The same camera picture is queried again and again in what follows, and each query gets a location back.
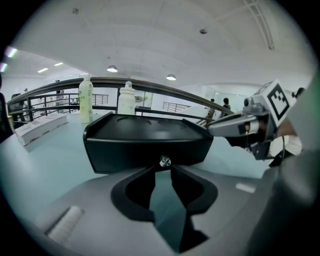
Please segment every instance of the metal railing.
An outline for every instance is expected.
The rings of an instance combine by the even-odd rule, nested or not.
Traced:
[[[95,88],[117,88],[117,101],[116,101],[116,106],[105,106],[103,104],[94,104],[92,108],[94,110],[111,110],[117,112],[118,109],[118,98],[120,96],[120,88],[124,87],[127,79],[125,78],[110,78],[110,77],[91,77],[91,82],[93,83],[93,87]],[[78,95],[77,93],[61,93],[59,94],[60,96],[62,95],[69,95],[68,96],[68,102],[66,104],[59,104],[55,106],[48,106],[47,105],[47,98],[48,97],[53,97],[56,96],[57,94],[46,94],[54,91],[59,91],[59,90],[66,90],[66,89],[75,89],[79,87],[79,84],[83,80],[81,78],[76,78],[76,79],[70,79],[70,80],[65,80],[65,81],[59,81],[55,83],[51,83],[48,85],[44,85],[42,87],[39,87],[37,89],[28,91],[24,94],[18,95],[17,97],[9,100],[7,102],[7,108],[8,108],[8,114],[11,116],[28,116],[28,122],[31,122],[34,120],[34,115],[33,113],[35,112],[42,112],[43,115],[47,115],[48,111],[60,111],[60,110],[67,110],[66,112],[71,113],[72,110],[78,110],[79,109],[79,104],[75,104],[76,102],[72,103],[71,100],[74,98],[71,98],[71,95]],[[161,95],[166,95],[166,96],[171,96],[175,98],[179,98],[182,100],[187,100],[190,102],[194,102],[209,108],[213,108],[215,110],[221,111],[223,113],[227,114],[233,114],[232,111],[229,109],[222,107],[212,101],[209,101],[205,98],[202,98],[200,96],[191,94],[189,92],[179,90],[176,88],[172,88],[169,86],[161,85],[161,84],[156,84],[156,83],[151,83],[147,81],[140,81],[140,80],[131,80],[132,82],[132,88],[135,90],[139,91],[145,91],[145,92],[150,92],[150,93],[155,93],[155,94],[161,94]],[[41,105],[40,107],[34,108],[35,104],[32,105],[31,101],[35,99],[40,99],[44,98],[43,103],[39,104],[44,104],[43,106]],[[26,102],[25,106],[17,109],[16,105],[24,105]],[[188,115],[188,114],[181,114],[181,113],[176,113],[176,112],[167,112],[167,111],[159,111],[159,110],[153,110],[149,108],[136,108],[136,112],[141,112],[143,113],[150,113],[150,114],[161,114],[161,115],[169,115],[169,116],[177,116],[177,117],[184,117],[184,118],[193,118],[197,120],[208,120],[208,118],[205,117],[199,117],[199,116],[193,116],[193,115]]]
[[[188,106],[188,105],[182,105],[182,104],[166,102],[166,101],[164,101],[163,105],[162,105],[163,110],[166,110],[166,111],[172,112],[172,113],[177,113],[177,112],[180,112],[180,111],[185,110],[190,107],[191,106]]]
[[[104,105],[108,103],[108,99],[109,99],[109,95],[107,94],[94,93],[92,94],[91,103],[92,103],[92,106]],[[60,114],[65,114],[65,113],[71,113],[71,112],[77,111],[77,109],[71,109],[71,108],[68,108],[66,111],[65,109],[48,110],[48,108],[59,107],[64,105],[78,106],[80,104],[78,93],[42,94],[42,95],[32,97],[32,100],[41,101],[40,103],[32,104],[30,100],[32,120],[41,118],[43,116],[48,116],[49,114],[52,114],[55,112],[58,112]],[[24,104],[24,102],[20,102],[18,107],[15,106],[15,109],[19,109],[20,111],[23,111],[23,110],[27,110],[28,106]],[[13,120],[14,120],[13,122],[20,123],[21,125],[30,122],[30,119],[31,117],[29,112],[27,114],[20,113],[20,114],[13,115]]]
[[[207,120],[199,120],[196,122],[197,125],[202,126],[202,127],[206,127],[207,125]]]

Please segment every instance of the cable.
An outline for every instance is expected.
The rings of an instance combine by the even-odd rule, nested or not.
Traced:
[[[282,149],[281,163],[285,159],[285,151],[286,151],[285,137],[283,137],[283,136],[282,136],[282,143],[283,143],[283,149]]]
[[[246,149],[246,148],[250,148],[249,147],[249,138],[248,138],[248,136],[245,136],[244,137],[244,148]]]

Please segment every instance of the person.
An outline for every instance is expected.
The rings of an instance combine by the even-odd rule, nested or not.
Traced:
[[[298,99],[298,97],[305,91],[304,88],[299,88],[297,93],[295,94],[295,98]],[[245,126],[246,130],[250,130],[250,126]],[[264,122],[259,123],[259,130],[261,132],[265,132],[267,128],[267,125]],[[291,157],[291,156],[298,156],[302,152],[302,143],[297,136],[296,131],[294,130],[291,122],[288,118],[285,118],[280,126],[278,127],[278,131],[276,134],[276,137],[284,137],[288,136],[288,142],[285,145],[285,149],[281,150],[273,159],[273,161],[269,164],[270,167],[279,166],[283,159]]]
[[[213,121],[212,118],[214,117],[214,114],[215,114],[215,110],[214,110],[212,107],[210,107],[210,109],[209,109],[209,114],[208,114],[208,118],[211,119],[211,120],[207,120],[207,121],[206,121],[206,124],[207,124],[207,125],[208,125],[210,122]]]
[[[228,99],[228,98],[224,98],[224,99],[223,99],[223,103],[224,103],[224,105],[223,105],[224,108],[226,108],[226,109],[228,109],[228,110],[231,110],[231,107],[230,107],[230,105],[229,105],[229,99]],[[221,112],[221,115],[220,115],[219,118],[224,118],[224,117],[226,117],[226,116],[228,116],[228,115],[229,115],[229,114],[227,114],[227,113]]]
[[[61,94],[64,94],[64,90],[57,90],[56,94],[57,94],[57,96],[55,97],[56,98],[55,105],[56,106],[63,105],[64,96],[61,95]],[[59,110],[57,110],[57,113],[63,114],[64,110],[63,109],[59,109]]]
[[[13,94],[11,96],[11,99],[13,99],[19,95],[21,95],[21,94],[20,93]],[[15,104],[11,104],[10,106],[8,106],[8,112],[21,111],[25,108],[25,106],[26,106],[25,101],[22,100],[20,102],[17,102]],[[23,113],[13,114],[12,117],[13,117],[13,122],[14,122],[13,124],[14,124],[15,129],[22,126],[23,122],[26,122],[26,119],[25,119]]]

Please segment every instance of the ceiling light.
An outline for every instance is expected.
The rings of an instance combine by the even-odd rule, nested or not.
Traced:
[[[45,68],[39,70],[38,73],[41,73],[41,72],[46,71],[46,70],[48,70],[48,68],[45,67]]]
[[[168,74],[166,79],[171,80],[171,81],[177,80],[174,74]]]
[[[109,72],[113,72],[113,73],[118,72],[117,67],[114,65],[109,66],[106,70],[108,70]]]
[[[10,51],[8,57],[9,57],[9,58],[12,58],[12,56],[15,55],[16,51],[17,51],[17,49],[14,49],[14,48],[13,48],[13,49]]]
[[[1,72],[4,72],[4,71],[5,71],[7,65],[8,65],[7,63],[3,63],[3,64],[2,64]]]

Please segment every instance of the handrail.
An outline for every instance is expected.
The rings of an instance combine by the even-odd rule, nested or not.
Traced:
[[[47,107],[40,107],[40,108],[35,108],[31,109],[31,112],[37,112],[37,111],[48,111],[48,110],[78,110],[80,108],[79,105],[58,105],[58,106],[47,106]],[[111,110],[111,111],[116,111],[117,107],[116,106],[101,106],[101,105],[93,105],[92,109],[94,110]],[[10,114],[16,115],[16,114],[21,114],[21,113],[26,113],[29,112],[28,109],[25,110],[19,110],[12,112]],[[210,118],[206,117],[200,117],[200,116],[195,116],[195,115],[189,115],[189,114],[181,114],[181,113],[173,113],[173,112],[166,112],[166,111],[159,111],[159,110],[152,110],[148,108],[143,108],[143,107],[136,107],[135,112],[140,112],[140,113],[150,113],[150,114],[160,114],[160,115],[167,115],[167,116],[176,116],[176,117],[183,117],[183,118],[191,118],[191,119],[200,119],[200,120],[206,120],[206,121],[212,121]]]
[[[164,105],[165,103],[168,103],[168,104],[174,104],[174,105],[179,105],[179,106],[184,106],[184,107],[188,107],[188,108],[190,108],[190,107],[191,107],[191,106],[189,106],[189,105],[183,105],[183,104],[173,103],[173,102],[167,102],[167,101],[164,101],[164,102],[163,102],[163,105]]]
[[[112,77],[91,77],[90,80],[93,83],[93,87],[96,87],[96,88],[118,88],[119,89],[124,87],[128,79],[112,78]],[[19,103],[21,101],[30,101],[32,97],[38,96],[40,94],[49,93],[52,91],[78,88],[79,84],[82,81],[83,81],[82,78],[75,78],[75,79],[50,83],[50,84],[41,86],[39,88],[36,88],[34,90],[30,90],[21,95],[18,95],[17,97],[9,100],[7,102],[7,105],[9,106],[11,104]],[[136,90],[172,96],[182,100],[194,102],[209,108],[213,108],[223,113],[233,114],[232,111],[230,111],[229,109],[219,104],[216,104],[205,98],[191,94],[183,90],[179,90],[173,87],[169,87],[169,86],[165,86],[165,85],[157,84],[153,82],[148,82],[148,81],[140,81],[140,80],[134,80],[134,79],[130,79],[130,81],[132,82],[132,87]]]
[[[79,95],[79,93],[53,93],[53,94],[41,94],[41,95],[38,95],[38,96],[33,96],[33,97],[29,97],[30,100],[35,100],[35,99],[40,99],[40,98],[48,98],[48,97],[55,97],[55,96],[64,96],[64,95]],[[97,96],[104,96],[104,95],[107,95],[107,94],[101,94],[101,93],[93,93],[92,95],[97,95]]]

